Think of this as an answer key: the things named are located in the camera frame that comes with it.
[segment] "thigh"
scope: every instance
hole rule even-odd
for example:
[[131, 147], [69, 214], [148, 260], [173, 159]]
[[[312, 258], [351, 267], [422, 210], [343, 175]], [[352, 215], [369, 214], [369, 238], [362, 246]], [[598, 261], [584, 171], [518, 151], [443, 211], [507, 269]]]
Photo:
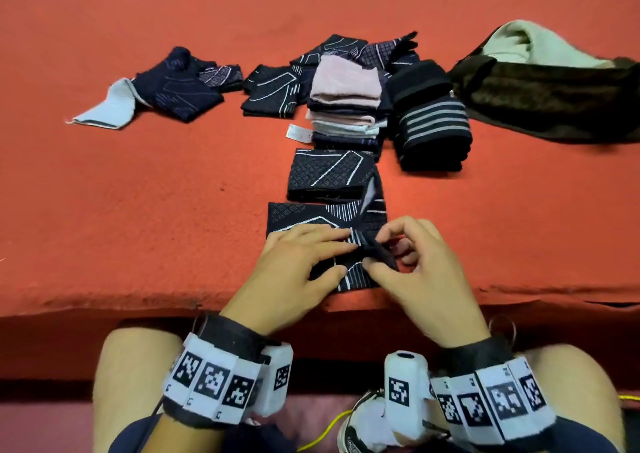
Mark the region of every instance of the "thigh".
[[108, 335], [93, 384], [93, 453], [106, 453], [126, 426], [151, 414], [181, 348], [178, 335], [153, 328]]
[[618, 393], [586, 352], [566, 344], [525, 352], [540, 389], [559, 417], [587, 426], [622, 452], [625, 430]]

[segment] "person's left hand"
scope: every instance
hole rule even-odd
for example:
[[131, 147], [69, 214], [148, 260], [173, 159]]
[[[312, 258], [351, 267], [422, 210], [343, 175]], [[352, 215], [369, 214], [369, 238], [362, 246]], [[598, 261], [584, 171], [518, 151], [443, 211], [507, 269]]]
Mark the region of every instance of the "person's left hand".
[[336, 242], [350, 234], [349, 229], [311, 223], [272, 232], [252, 275], [220, 315], [262, 335], [297, 322], [346, 275], [347, 268], [337, 265], [309, 281], [309, 272], [316, 263], [357, 248], [356, 244]]

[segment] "pink folded cloth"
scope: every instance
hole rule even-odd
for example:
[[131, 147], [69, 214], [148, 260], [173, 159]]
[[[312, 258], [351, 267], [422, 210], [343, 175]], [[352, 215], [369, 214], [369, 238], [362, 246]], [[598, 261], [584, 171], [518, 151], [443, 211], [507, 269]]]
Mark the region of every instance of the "pink folded cloth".
[[336, 55], [322, 55], [311, 84], [311, 97], [323, 104], [377, 108], [382, 87], [375, 68], [367, 69]]
[[311, 109], [307, 109], [306, 119], [310, 121], [327, 121], [337, 122], [338, 124], [351, 124], [351, 125], [372, 125], [376, 123], [376, 118], [373, 116], [356, 116], [356, 115], [334, 115], [326, 112], [315, 112]]

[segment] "yellow cable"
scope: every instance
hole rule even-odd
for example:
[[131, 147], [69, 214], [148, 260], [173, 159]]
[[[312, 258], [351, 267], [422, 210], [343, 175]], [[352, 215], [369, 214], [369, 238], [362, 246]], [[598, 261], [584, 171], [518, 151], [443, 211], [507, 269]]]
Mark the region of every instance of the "yellow cable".
[[320, 436], [318, 436], [317, 439], [311, 441], [311, 443], [309, 443], [308, 445], [300, 446], [300, 448], [298, 448], [298, 451], [308, 450], [309, 448], [312, 448], [312, 447], [316, 446], [316, 444], [318, 444], [320, 441], [324, 440], [324, 437], [327, 434], [329, 434], [329, 431], [331, 431], [331, 428], [333, 426], [335, 426], [335, 424], [338, 421], [340, 421], [343, 417], [350, 415], [351, 412], [352, 412], [352, 410], [349, 409], [348, 411], [345, 411], [343, 413], [338, 414], [338, 416], [336, 416], [335, 419], [333, 421], [331, 421], [329, 426], [327, 426], [327, 428], [324, 430], [324, 433], [322, 433]]

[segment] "gray stripe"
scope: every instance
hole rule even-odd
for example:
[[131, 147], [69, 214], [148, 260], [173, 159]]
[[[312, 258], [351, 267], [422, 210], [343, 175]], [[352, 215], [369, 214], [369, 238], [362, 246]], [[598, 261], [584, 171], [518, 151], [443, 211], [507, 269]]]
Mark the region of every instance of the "gray stripe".
[[467, 111], [456, 111], [456, 110], [453, 110], [453, 109], [443, 109], [442, 111], [435, 111], [435, 112], [432, 112], [430, 114], [425, 114], [424, 116], [416, 117], [415, 119], [407, 121], [406, 125], [413, 124], [415, 122], [421, 121], [422, 119], [427, 119], [428, 117], [437, 116], [438, 114], [460, 114], [460, 115], [462, 115], [464, 117], [467, 117]]
[[464, 131], [471, 132], [468, 127], [464, 127], [462, 125], [448, 125], [447, 127], [439, 127], [437, 129], [431, 129], [430, 131], [425, 131], [424, 133], [414, 134], [409, 139], [407, 139], [407, 141], [404, 142], [404, 146], [406, 146], [406, 144], [412, 139], [419, 138], [420, 136], [426, 136], [427, 134], [438, 133], [440, 131], [451, 131], [452, 129], [463, 129]]
[[400, 122], [403, 122], [404, 118], [406, 118], [406, 117], [410, 117], [410, 116], [412, 116], [414, 114], [420, 114], [421, 112], [430, 111], [432, 109], [436, 109], [436, 107], [446, 106], [448, 104], [452, 104], [453, 106], [461, 107], [462, 109], [465, 108], [465, 105], [462, 102], [458, 102], [458, 101], [438, 102], [437, 104], [432, 104], [431, 106], [423, 107], [422, 109], [416, 109], [415, 111], [410, 112], [409, 114], [403, 116], [403, 118], [400, 120]]
[[422, 129], [423, 127], [429, 127], [430, 125], [434, 125], [434, 124], [438, 124], [439, 122], [464, 122], [467, 127], [468, 127], [468, 120], [467, 119], [462, 119], [462, 118], [458, 118], [458, 117], [443, 117], [440, 119], [435, 119], [429, 122], [425, 122], [424, 124], [421, 125], [417, 125], [415, 127], [412, 127], [411, 129], [407, 129], [407, 134], [409, 133], [413, 133], [414, 131], [417, 131], [418, 129]]

